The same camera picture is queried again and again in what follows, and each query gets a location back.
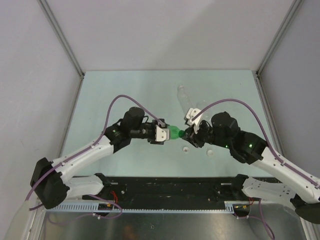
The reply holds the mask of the green bottle cap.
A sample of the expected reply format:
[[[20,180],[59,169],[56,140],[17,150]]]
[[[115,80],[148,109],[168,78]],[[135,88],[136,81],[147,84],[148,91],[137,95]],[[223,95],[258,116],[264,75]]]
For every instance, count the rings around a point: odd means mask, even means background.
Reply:
[[[184,139],[187,136],[187,134],[184,130],[180,130],[178,136],[179,138]]]

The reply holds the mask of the green plastic bottle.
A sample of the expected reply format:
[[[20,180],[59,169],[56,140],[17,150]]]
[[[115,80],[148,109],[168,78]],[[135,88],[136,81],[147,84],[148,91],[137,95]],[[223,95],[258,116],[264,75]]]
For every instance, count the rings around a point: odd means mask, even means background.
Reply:
[[[179,138],[179,131],[181,129],[179,129],[177,126],[174,126],[174,125],[169,125],[167,127],[168,129],[168,132],[169,132],[169,140],[177,140],[177,139],[180,139]]]

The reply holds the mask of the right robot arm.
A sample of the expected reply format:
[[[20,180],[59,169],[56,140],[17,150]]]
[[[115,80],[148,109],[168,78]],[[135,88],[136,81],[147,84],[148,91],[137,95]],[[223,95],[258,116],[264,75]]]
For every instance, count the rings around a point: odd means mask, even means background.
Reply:
[[[241,130],[237,120],[227,112],[215,114],[211,123],[207,123],[199,109],[191,108],[184,119],[188,128],[183,139],[196,148],[205,144],[226,148],[238,162],[259,168],[279,181],[262,183],[252,177],[239,175],[240,182],[230,188],[235,200],[242,201],[247,196],[265,199],[294,210],[310,223],[319,224],[319,178],[280,155],[258,135]]]

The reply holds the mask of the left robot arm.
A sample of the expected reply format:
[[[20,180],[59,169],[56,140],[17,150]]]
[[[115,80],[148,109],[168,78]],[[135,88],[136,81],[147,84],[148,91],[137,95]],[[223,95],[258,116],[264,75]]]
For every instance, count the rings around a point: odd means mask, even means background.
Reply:
[[[145,111],[131,107],[116,123],[108,126],[91,143],[74,153],[49,161],[37,161],[30,181],[32,191],[46,209],[53,209],[68,198],[95,195],[100,200],[110,196],[111,188],[101,173],[77,177],[80,170],[127,147],[132,139],[145,139],[163,145],[170,138],[164,119],[144,121]]]

